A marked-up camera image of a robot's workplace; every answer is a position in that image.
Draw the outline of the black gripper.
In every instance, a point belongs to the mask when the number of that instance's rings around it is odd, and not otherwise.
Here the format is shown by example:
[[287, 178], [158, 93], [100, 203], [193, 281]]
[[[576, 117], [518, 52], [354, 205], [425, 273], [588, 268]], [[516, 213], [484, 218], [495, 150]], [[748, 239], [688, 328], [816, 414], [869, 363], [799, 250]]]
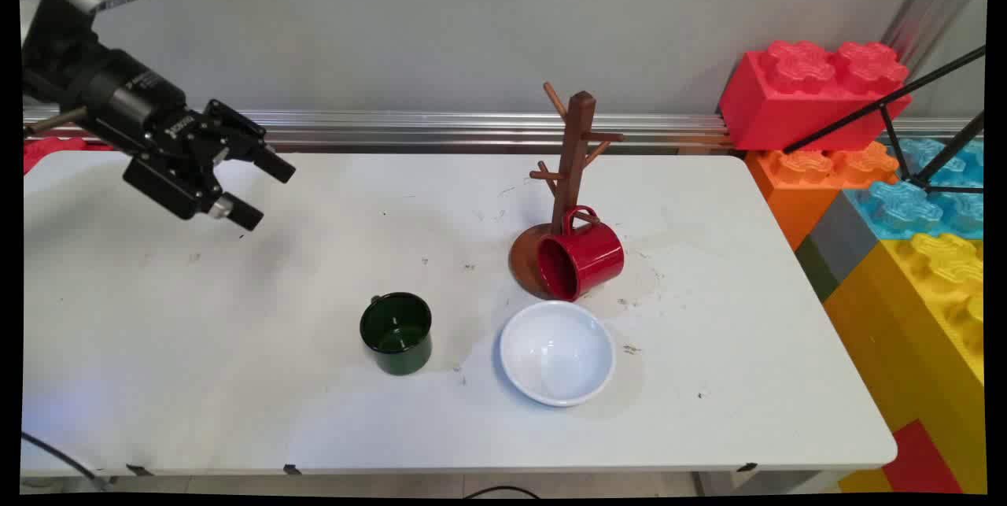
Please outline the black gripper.
[[123, 180], [181, 220], [205, 213], [248, 232], [259, 226], [259, 209], [220, 187], [215, 166], [226, 159], [281, 183], [296, 172], [262, 126], [219, 100], [192, 109], [183, 90], [123, 50], [79, 51], [78, 105], [87, 130], [132, 158]]

